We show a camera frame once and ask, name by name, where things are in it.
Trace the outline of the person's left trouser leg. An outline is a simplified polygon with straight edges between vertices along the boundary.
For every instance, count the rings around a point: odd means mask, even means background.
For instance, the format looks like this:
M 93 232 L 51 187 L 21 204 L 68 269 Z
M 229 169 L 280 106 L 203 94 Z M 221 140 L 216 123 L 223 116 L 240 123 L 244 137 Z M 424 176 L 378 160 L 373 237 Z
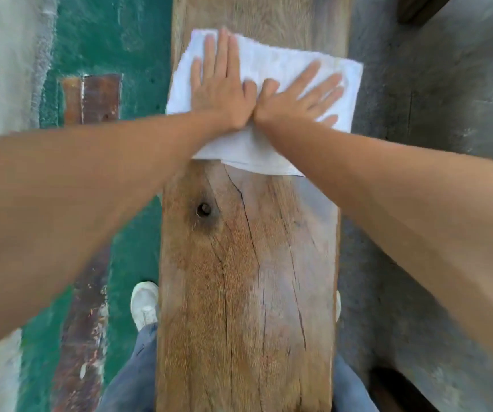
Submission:
M 155 412 L 156 323 L 138 333 L 131 358 L 106 387 L 95 412 Z

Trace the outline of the person's right hand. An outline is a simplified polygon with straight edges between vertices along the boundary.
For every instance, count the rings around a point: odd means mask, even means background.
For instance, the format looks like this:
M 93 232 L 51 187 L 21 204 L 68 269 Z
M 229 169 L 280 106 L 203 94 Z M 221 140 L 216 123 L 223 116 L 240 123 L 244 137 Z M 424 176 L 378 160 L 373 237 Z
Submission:
M 306 77 L 315 76 L 318 74 L 321 67 L 319 61 L 311 62 L 302 73 Z M 268 100 L 261 104 L 256 104 L 253 114 L 253 122 L 261 128 L 263 124 L 275 121 L 279 118 L 298 117 L 308 121 L 316 121 L 317 118 L 323 116 L 333 104 L 335 98 L 329 96 L 322 102 L 301 102 L 297 100 L 303 88 L 301 82 L 296 82 L 296 79 L 290 86 L 271 96 Z

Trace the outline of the white cloth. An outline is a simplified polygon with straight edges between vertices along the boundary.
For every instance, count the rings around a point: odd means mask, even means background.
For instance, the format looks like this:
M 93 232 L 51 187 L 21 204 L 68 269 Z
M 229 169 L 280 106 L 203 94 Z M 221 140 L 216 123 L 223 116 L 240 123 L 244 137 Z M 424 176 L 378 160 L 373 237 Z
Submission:
M 190 42 L 181 55 L 172 75 L 166 114 L 181 114 L 191 110 L 190 71 L 194 59 L 204 58 L 204 42 L 207 35 L 217 39 L 215 29 L 194 29 Z M 251 80 L 261 90 L 263 82 L 270 78 L 279 82 L 279 92 L 287 89 L 298 75 L 313 61 L 321 67 L 304 94 L 319 85 L 332 74 L 340 74 L 342 97 L 318 118 L 338 116 L 333 129 L 350 132 L 357 95 L 363 74 L 363 64 L 350 59 L 336 58 L 327 54 L 271 47 L 237 35 L 240 55 L 241 80 Z M 194 156 L 195 160 L 215 160 L 225 165 L 263 175 L 291 175 L 304 177 L 294 165 L 276 152 L 262 135 L 248 125 L 245 129 L 218 138 L 204 146 Z

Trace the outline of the person's left hand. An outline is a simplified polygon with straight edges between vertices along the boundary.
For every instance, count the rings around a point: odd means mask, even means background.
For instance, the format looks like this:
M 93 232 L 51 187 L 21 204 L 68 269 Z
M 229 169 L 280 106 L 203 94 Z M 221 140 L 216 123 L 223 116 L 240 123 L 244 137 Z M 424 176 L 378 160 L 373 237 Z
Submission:
M 203 45 L 202 87 L 191 95 L 191 108 L 202 115 L 202 124 L 213 139 L 242 130 L 254 108 L 248 108 L 240 76 L 240 51 L 235 34 L 230 34 L 228 71 L 226 78 L 215 79 L 215 56 L 218 37 L 208 34 Z

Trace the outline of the long wooden bench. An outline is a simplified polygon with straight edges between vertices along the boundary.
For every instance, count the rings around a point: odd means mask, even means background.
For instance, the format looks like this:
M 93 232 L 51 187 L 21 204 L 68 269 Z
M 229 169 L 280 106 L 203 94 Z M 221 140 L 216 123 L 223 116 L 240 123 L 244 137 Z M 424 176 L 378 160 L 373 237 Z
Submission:
M 156 412 L 330 412 L 339 209 L 194 160 L 162 193 Z

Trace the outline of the person's trouser leg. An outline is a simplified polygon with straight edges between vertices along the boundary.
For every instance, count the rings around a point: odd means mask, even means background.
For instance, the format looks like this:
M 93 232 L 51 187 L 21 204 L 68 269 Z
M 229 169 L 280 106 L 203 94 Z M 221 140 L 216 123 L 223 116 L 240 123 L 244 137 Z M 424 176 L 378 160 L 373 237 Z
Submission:
M 155 412 L 156 323 L 138 333 L 131 358 L 106 387 L 95 412 Z
M 332 412 L 379 412 L 353 369 L 340 354 L 332 368 Z

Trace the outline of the person's right forearm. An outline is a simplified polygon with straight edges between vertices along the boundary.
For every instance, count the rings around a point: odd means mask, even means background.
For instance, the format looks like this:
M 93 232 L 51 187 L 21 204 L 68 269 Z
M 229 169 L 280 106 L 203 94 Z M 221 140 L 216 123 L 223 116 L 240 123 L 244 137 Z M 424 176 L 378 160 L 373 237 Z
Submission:
M 493 161 L 335 131 L 257 127 L 384 253 L 493 353 Z

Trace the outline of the person's white left shoe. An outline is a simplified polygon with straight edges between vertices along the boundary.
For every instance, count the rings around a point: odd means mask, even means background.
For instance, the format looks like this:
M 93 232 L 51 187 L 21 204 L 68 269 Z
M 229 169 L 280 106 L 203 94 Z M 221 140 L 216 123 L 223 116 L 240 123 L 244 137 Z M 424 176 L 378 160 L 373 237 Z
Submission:
M 145 326 L 159 321 L 159 287 L 151 281 L 136 284 L 130 299 L 130 312 L 140 332 Z

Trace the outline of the person's left forearm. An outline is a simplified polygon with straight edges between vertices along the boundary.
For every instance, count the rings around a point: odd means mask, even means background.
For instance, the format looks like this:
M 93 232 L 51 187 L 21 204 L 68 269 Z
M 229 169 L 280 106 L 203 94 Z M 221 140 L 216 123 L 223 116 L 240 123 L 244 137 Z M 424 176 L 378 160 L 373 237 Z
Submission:
M 0 340 L 46 308 L 213 138 L 216 110 L 0 137 Z

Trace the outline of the person's right trouser leg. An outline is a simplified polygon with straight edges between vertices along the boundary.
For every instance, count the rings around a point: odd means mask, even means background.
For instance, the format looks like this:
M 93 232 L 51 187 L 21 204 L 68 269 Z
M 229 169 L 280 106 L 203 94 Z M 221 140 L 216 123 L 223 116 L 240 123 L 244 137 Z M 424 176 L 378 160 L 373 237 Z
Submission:
M 353 369 L 340 354 L 332 368 L 332 412 L 379 412 Z

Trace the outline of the rusty brown plank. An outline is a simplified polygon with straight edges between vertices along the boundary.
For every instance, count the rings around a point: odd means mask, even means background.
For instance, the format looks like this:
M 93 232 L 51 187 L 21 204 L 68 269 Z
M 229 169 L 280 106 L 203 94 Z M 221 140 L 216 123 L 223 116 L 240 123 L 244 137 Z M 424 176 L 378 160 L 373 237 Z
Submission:
M 62 124 L 118 119 L 121 78 L 120 74 L 62 78 Z M 72 286 L 52 383 L 51 412 L 95 412 L 98 407 L 104 382 L 110 259 L 111 241 L 107 241 Z

